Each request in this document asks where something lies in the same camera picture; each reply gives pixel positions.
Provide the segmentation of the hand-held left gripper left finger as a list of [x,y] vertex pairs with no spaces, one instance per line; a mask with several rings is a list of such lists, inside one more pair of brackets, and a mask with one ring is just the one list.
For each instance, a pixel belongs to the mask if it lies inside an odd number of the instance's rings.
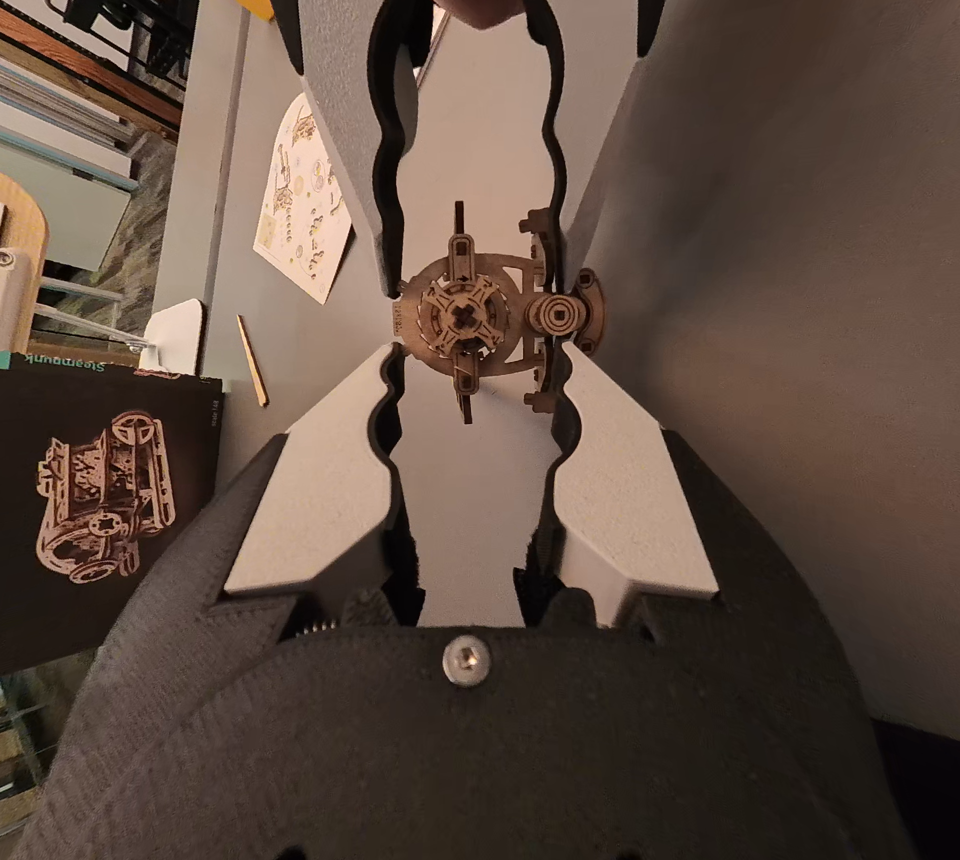
[[320,622],[349,604],[384,600],[395,623],[417,626],[425,606],[400,471],[404,352],[366,361],[294,422],[258,501],[223,593],[232,600],[292,594]]

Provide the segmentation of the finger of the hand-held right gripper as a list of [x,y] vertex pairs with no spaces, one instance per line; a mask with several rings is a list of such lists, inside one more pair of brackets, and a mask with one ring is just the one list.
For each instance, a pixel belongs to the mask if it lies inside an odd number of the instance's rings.
[[642,93],[642,0],[545,0],[562,64],[553,125],[565,189],[558,207],[563,256],[588,256],[621,198]]
[[297,0],[303,75],[347,211],[366,235],[387,298],[401,293],[402,158],[418,126],[411,55],[430,36],[426,0]]

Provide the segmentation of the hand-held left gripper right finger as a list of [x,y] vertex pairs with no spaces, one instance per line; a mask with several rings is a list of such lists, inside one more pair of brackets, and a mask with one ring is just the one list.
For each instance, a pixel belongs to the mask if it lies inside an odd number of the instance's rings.
[[546,392],[558,455],[513,584],[525,626],[562,590],[591,598],[598,626],[624,625],[645,594],[710,601],[718,581],[659,422],[571,340]]

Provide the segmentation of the wooden gear model assembly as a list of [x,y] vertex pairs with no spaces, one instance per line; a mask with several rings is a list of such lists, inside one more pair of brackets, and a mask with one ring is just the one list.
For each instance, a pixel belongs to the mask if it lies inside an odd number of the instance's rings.
[[465,206],[454,203],[447,252],[411,280],[392,304],[393,334],[407,354],[451,378],[462,421],[473,421],[481,380],[533,374],[524,395],[533,412],[551,414],[563,381],[554,361],[562,341],[585,356],[599,349],[607,304],[598,275],[582,267],[562,286],[559,227],[548,208],[519,223],[531,238],[527,256],[479,252],[468,234]]

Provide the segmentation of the black model kit box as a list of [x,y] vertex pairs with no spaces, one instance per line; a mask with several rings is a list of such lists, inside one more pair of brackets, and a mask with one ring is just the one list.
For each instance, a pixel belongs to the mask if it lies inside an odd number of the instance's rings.
[[1,672],[98,647],[210,501],[220,381],[2,352]]

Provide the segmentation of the thin wooden stick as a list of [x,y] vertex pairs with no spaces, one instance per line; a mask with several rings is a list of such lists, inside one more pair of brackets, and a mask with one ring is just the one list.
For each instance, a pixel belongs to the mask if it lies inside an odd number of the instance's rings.
[[265,385],[263,373],[251,341],[245,318],[242,314],[236,314],[236,324],[257,404],[261,409],[266,409],[270,405],[269,392]]

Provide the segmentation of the assembly instruction sheet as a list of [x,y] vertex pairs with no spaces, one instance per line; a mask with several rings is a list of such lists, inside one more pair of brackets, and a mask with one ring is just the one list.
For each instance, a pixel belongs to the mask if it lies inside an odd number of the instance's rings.
[[299,93],[271,145],[253,251],[313,301],[325,304],[352,232],[310,102]]

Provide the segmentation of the white rounded stand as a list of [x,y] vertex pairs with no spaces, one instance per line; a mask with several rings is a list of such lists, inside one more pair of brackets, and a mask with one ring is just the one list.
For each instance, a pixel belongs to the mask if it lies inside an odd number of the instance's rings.
[[206,308],[191,298],[150,316],[139,355],[140,371],[198,375],[201,341],[206,327]]

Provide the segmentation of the wooden display board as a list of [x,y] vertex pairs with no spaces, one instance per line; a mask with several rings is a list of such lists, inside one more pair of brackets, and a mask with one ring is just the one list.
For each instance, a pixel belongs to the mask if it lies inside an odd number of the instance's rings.
[[25,353],[50,232],[36,200],[1,175],[1,350]]

